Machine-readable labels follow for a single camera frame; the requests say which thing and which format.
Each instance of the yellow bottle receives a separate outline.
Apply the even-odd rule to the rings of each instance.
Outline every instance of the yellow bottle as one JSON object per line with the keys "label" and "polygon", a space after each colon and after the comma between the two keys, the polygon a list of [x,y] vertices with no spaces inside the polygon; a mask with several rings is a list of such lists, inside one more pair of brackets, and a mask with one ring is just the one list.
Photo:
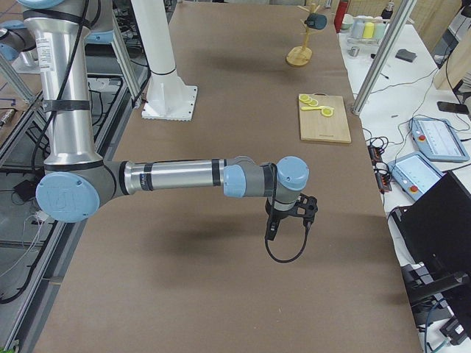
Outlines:
{"label": "yellow bottle", "polygon": [[365,23],[365,29],[363,31],[363,38],[364,39],[371,39],[373,38],[373,33],[375,32],[375,25],[372,22]]}

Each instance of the black cable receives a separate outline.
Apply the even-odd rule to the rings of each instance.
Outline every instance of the black cable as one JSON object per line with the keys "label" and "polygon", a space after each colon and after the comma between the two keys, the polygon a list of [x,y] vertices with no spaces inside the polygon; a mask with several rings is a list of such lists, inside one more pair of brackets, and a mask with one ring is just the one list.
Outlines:
{"label": "black cable", "polygon": [[47,238],[43,242],[43,244],[42,244],[42,246],[41,246],[41,248],[38,252],[38,255],[35,258],[35,261],[30,266],[28,266],[29,267],[28,277],[26,278],[26,281],[24,282],[24,284],[20,288],[18,288],[18,292],[15,295],[11,296],[10,298],[3,299],[0,296],[0,304],[8,304],[8,303],[12,302],[13,300],[17,299],[26,290],[29,283],[31,282],[32,274],[35,271],[36,266],[38,265],[40,258],[42,258],[43,253],[45,252],[46,247],[49,244],[49,241],[51,240],[52,235],[54,234],[54,230],[55,230],[56,226],[57,226],[57,221],[54,221],[54,223],[52,224],[52,228],[49,231],[49,235],[47,236]]}
{"label": "black cable", "polygon": [[[381,144],[379,146],[376,146],[375,145],[376,141],[380,141]],[[380,154],[383,154],[384,151],[386,150],[386,147],[391,143],[389,139],[387,138],[387,136],[379,136],[377,138],[371,137],[370,139],[365,140],[365,142],[367,142],[369,146],[375,147],[376,149],[378,149],[378,152]]]}
{"label": "black cable", "polygon": [[88,92],[90,93],[90,114],[93,115],[93,96],[91,94],[90,83],[87,82],[88,85]]}
{"label": "black cable", "polygon": [[[151,77],[151,72],[150,72],[150,69],[147,70],[147,76],[146,76],[146,79],[144,80],[144,82],[142,82],[142,85],[141,85],[141,89],[139,90],[139,93],[138,93],[138,97],[142,97],[143,93],[144,93],[144,90],[146,89],[146,86],[147,86],[147,82],[150,80],[150,77]],[[132,100],[132,105],[135,106],[135,102],[136,100]]]}
{"label": "black cable", "polygon": [[450,129],[452,130],[455,130],[456,132],[465,132],[465,131],[469,131],[471,129],[471,126],[463,119],[461,119],[457,114],[455,114],[457,119],[459,119],[462,123],[464,123],[467,128],[466,129],[456,129],[453,125],[449,124],[448,122],[444,121],[443,119],[439,119],[439,118],[434,118],[432,116],[429,116],[429,115],[425,115],[425,114],[416,114],[414,115],[414,118],[418,117],[418,116],[422,116],[424,118],[429,118],[431,120],[435,120],[435,121],[441,121],[442,123],[444,123],[446,126],[448,126]]}
{"label": "black cable", "polygon": [[432,308],[428,311],[427,314],[427,319],[425,320],[425,330],[424,330],[424,353],[427,353],[428,347],[427,347],[427,331],[428,331],[428,326],[431,324],[430,319],[432,312],[440,305],[441,302],[443,302],[445,298],[441,298],[437,303],[435,303]]}
{"label": "black cable", "polygon": [[404,122],[402,122],[402,123],[400,123],[400,124],[398,124],[398,125],[396,126],[397,131],[399,131],[399,133],[400,133],[401,141],[400,141],[400,142],[390,142],[389,145],[391,145],[391,146],[398,146],[398,145],[402,145],[402,144],[405,143],[406,138],[407,138],[407,134],[406,134],[406,136],[404,137],[403,132],[400,131],[400,127],[401,127],[402,125],[404,125],[404,124],[411,124],[411,122],[412,122],[412,118],[410,118],[409,120],[404,121]]}
{"label": "black cable", "polygon": [[130,60],[131,63],[135,63],[136,65],[139,65],[139,66],[143,66],[145,68],[149,68],[149,64],[141,64],[141,63],[138,63],[137,61],[134,61],[134,60]]}
{"label": "black cable", "polygon": [[[33,130],[36,129],[39,131],[39,133],[41,133],[41,128],[35,123],[33,122],[33,126],[31,126],[30,128],[28,128],[28,130],[26,131],[26,135],[29,137],[29,139],[33,142],[33,143],[37,143],[38,141],[38,136],[36,136],[34,133],[33,133]],[[47,138],[47,136],[45,136],[45,139],[46,139],[46,142],[43,144],[43,146],[41,145],[41,143],[43,142],[42,140],[39,140],[40,141],[40,145],[39,145],[39,148],[44,150],[48,147],[49,145],[49,139]]]}
{"label": "black cable", "polygon": [[15,200],[13,199],[13,195],[18,195],[18,193],[16,191],[12,192],[10,196],[10,199],[12,200],[12,204],[15,204],[16,206],[23,206],[24,204],[26,204],[26,202],[24,202],[23,200],[21,200],[21,202],[15,202]]}
{"label": "black cable", "polygon": [[[100,100],[100,109],[101,109],[100,116],[97,121],[91,124],[91,126],[95,126],[101,121],[101,119],[103,118],[103,114],[105,113],[104,106],[103,106],[102,92],[100,92],[99,90],[89,90],[89,91],[92,93],[98,93],[98,98]],[[92,101],[91,111],[93,112],[93,97],[91,97],[91,101]]]}
{"label": "black cable", "polygon": [[371,133],[371,131],[369,131],[368,129],[366,129],[364,127],[362,127],[362,129],[369,133],[369,139],[371,139],[373,137],[373,134]]}
{"label": "black cable", "polygon": [[427,74],[426,76],[424,77],[420,77],[419,79],[416,79],[415,81],[413,82],[403,82],[403,83],[396,83],[394,85],[389,85],[389,86],[386,86],[385,88],[381,88],[380,90],[374,90],[372,91],[370,94],[373,94],[373,93],[377,93],[377,92],[382,92],[384,90],[387,90],[389,88],[393,88],[393,87],[397,87],[397,86],[402,86],[402,85],[413,85],[414,83],[417,83],[418,81],[422,80],[422,79],[426,79],[427,77],[429,77],[431,74],[433,74],[435,71],[437,71],[438,68],[435,68],[432,70],[432,72],[430,72],[429,74]]}
{"label": "black cable", "polygon": [[[397,130],[399,130],[399,133],[402,137],[402,141],[400,143],[392,143],[392,145],[399,145],[399,144],[402,144],[401,148],[399,149],[399,151],[397,151],[396,155],[394,156],[394,167],[392,167],[392,170],[391,170],[391,173],[393,172],[393,170],[396,168],[396,165],[397,165],[397,158],[399,157],[399,154],[401,153],[401,151],[404,149],[404,147],[406,147],[406,141],[407,141],[407,138],[409,135],[411,135],[412,133],[412,119],[416,116],[421,116],[422,114],[417,114],[417,112],[420,110],[420,108],[422,107],[422,105],[425,103],[425,99],[427,98],[427,94],[428,94],[428,91],[432,88],[432,85],[433,85],[433,80],[431,80],[431,83],[430,85],[428,86],[427,90],[425,91],[425,94],[424,94],[424,98],[422,99],[422,102],[420,103],[420,105],[417,107],[417,109],[415,109],[415,111],[412,113],[412,118],[410,118],[409,120],[397,125]],[[403,133],[400,131],[400,127],[401,125],[403,124],[406,124],[408,123],[409,124],[409,129],[408,129],[408,132],[406,134],[406,136],[404,137]]]}
{"label": "black cable", "polygon": [[[75,43],[74,43],[74,47],[73,47],[72,52],[71,52],[71,57],[70,57],[70,59],[67,63],[67,66],[65,68],[65,74],[64,74],[64,77],[63,77],[62,85],[60,86],[59,93],[57,94],[57,98],[56,98],[57,101],[61,100],[62,95],[64,94],[65,86],[67,85],[68,75],[71,73],[72,64],[74,63],[75,54],[77,53],[77,49],[79,47],[79,42],[80,42],[80,37],[82,35],[82,30],[83,30],[83,27],[84,27],[84,24],[85,24],[85,17],[87,15],[89,1],[90,0],[85,0],[85,5],[83,7],[82,16],[80,18],[79,29],[77,30],[77,36],[75,37]],[[57,115],[57,111],[52,110],[51,113],[49,114],[49,117],[48,117],[45,125],[44,125],[43,131],[41,131],[41,133],[39,135],[39,138],[38,138],[38,141],[35,144],[34,149],[32,150],[31,169],[32,169],[33,173],[36,172],[36,154],[38,153],[40,141],[42,141],[42,139],[46,135],[46,131],[47,131],[51,121],[55,118],[56,115]]]}
{"label": "black cable", "polygon": [[451,85],[450,77],[448,77],[448,63],[449,63],[449,62],[450,62],[450,57],[448,57],[448,60],[447,60],[447,62],[445,63],[445,76],[447,77],[448,85],[450,86],[451,91],[452,91],[453,94],[455,95],[456,100],[458,101],[458,103],[461,103],[461,101],[460,101],[459,98],[458,98],[458,95],[455,93],[454,87]]}
{"label": "black cable", "polygon": [[[272,173],[273,173],[273,195],[272,195],[272,204],[271,204],[271,207],[270,207],[270,214],[269,214],[268,221],[267,221],[267,227],[270,227],[271,224],[272,224],[272,221],[273,221],[273,215],[275,214],[275,199],[276,199],[276,195],[277,195],[277,173],[278,173],[278,168],[277,168],[277,165],[274,164],[274,163],[270,163],[270,166],[272,167]],[[296,255],[294,255],[294,257],[292,257],[291,259],[281,260],[281,259],[278,259],[276,256],[274,256],[272,251],[270,250],[270,246],[268,244],[267,237],[265,237],[266,252],[277,263],[292,263],[299,256],[301,256],[301,254],[304,252],[304,249],[306,247],[306,243],[308,242],[308,234],[309,234],[309,229],[310,228],[311,228],[311,223],[308,223],[308,225],[306,225],[306,227],[305,227],[304,242],[302,243],[302,247],[298,251],[298,253]]]}
{"label": "black cable", "polygon": [[106,113],[105,113],[105,115],[104,115],[104,118],[102,119],[102,122],[101,122],[100,124],[97,124],[98,129],[97,129],[97,131],[96,131],[96,134],[93,136],[94,139],[96,139],[96,137],[97,137],[97,136],[99,135],[99,133],[102,131],[102,127],[103,127],[103,125],[104,125],[104,123],[105,123],[107,117],[108,117],[109,114],[110,114],[111,107],[116,103],[116,99],[118,99],[119,92],[121,91],[121,89],[122,89],[122,87],[123,87],[123,79],[122,79],[122,77],[120,77],[120,76],[113,76],[113,78],[118,79],[119,82],[120,82],[120,85],[119,85],[119,87],[118,87],[118,90],[116,91],[116,94],[115,94],[114,97],[113,97],[113,100],[112,100],[110,103],[107,103],[107,104],[109,104],[110,107],[109,107],[108,110],[106,111]]}
{"label": "black cable", "polygon": [[[463,20],[463,22],[461,22],[461,24],[459,25],[458,29],[456,30],[456,33],[453,37],[453,41],[456,41],[458,42],[458,40],[456,39],[456,35],[458,34],[459,30],[461,29],[461,26],[463,26],[464,22],[466,22],[466,18]],[[443,65],[443,63],[445,62],[445,57],[447,56],[447,51],[448,49],[450,48],[450,44],[448,44],[447,48],[445,49],[445,52],[443,53],[443,58],[442,58],[442,62],[440,63],[440,65]]]}
{"label": "black cable", "polygon": [[466,167],[469,167],[470,165],[471,165],[471,163],[468,163],[468,164],[462,165],[461,167],[448,169],[447,171],[457,171],[458,169],[466,168]]}
{"label": "black cable", "polygon": [[390,210],[389,213],[388,213],[388,216],[386,217],[386,222],[389,221],[389,218],[391,217],[392,213],[396,210],[399,210],[399,209],[400,209],[400,206],[396,206],[395,208]]}

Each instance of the black monitor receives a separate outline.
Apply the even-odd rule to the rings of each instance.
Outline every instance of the black monitor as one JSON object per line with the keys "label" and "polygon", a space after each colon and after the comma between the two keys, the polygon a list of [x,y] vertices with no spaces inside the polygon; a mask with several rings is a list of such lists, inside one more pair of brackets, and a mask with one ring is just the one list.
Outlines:
{"label": "black monitor", "polygon": [[[412,257],[424,263],[434,281],[456,273],[471,276],[471,194],[455,174],[446,173],[397,223]],[[471,337],[471,286],[442,295]]]}

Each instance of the wooden mug tree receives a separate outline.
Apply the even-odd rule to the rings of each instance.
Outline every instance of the wooden mug tree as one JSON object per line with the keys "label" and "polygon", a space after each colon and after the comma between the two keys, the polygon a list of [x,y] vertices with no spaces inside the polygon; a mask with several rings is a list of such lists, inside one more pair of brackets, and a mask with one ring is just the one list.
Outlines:
{"label": "wooden mug tree", "polygon": [[[314,2],[311,2],[309,10],[302,6],[299,6],[299,8],[308,11],[309,15],[311,15],[319,11],[320,5],[316,6]],[[312,50],[308,48],[308,43],[309,36],[313,33],[311,30],[313,27],[309,27],[306,22],[301,20],[302,25],[305,27],[304,41],[302,42],[302,46],[295,46],[286,56],[286,62],[295,68],[300,68],[307,65],[312,57]]]}

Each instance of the bottle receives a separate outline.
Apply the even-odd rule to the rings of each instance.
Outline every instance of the bottle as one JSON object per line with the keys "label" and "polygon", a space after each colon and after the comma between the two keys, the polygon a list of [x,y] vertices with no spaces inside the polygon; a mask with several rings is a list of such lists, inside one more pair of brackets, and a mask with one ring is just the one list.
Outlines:
{"label": "bottle", "polygon": [[359,20],[358,23],[353,27],[351,37],[355,39],[361,39],[363,37],[363,32],[365,30],[365,23],[362,20]]}
{"label": "bottle", "polygon": [[366,22],[365,28],[363,30],[363,38],[371,39],[373,38],[373,32],[375,31],[375,25],[372,22]]}
{"label": "bottle", "polygon": [[363,15],[358,15],[356,16],[356,19],[353,20],[353,25],[352,25],[352,28],[350,28],[350,37],[353,37],[353,33],[355,32],[355,27],[360,23],[360,22],[364,22],[361,20],[361,18],[365,18],[366,16],[363,16]]}
{"label": "bottle", "polygon": [[384,38],[384,32],[386,31],[386,25],[383,22],[375,24],[375,31],[373,33],[373,39],[381,40]]}
{"label": "bottle", "polygon": [[345,13],[347,12],[348,0],[340,0],[339,6],[337,7],[336,17],[333,20],[333,25],[336,28],[336,32],[339,33],[341,29],[341,23],[344,20]]}
{"label": "bottle", "polygon": [[385,9],[381,13],[381,17],[383,18],[383,20],[391,19],[393,9],[394,9],[394,2],[393,1],[388,2]]}

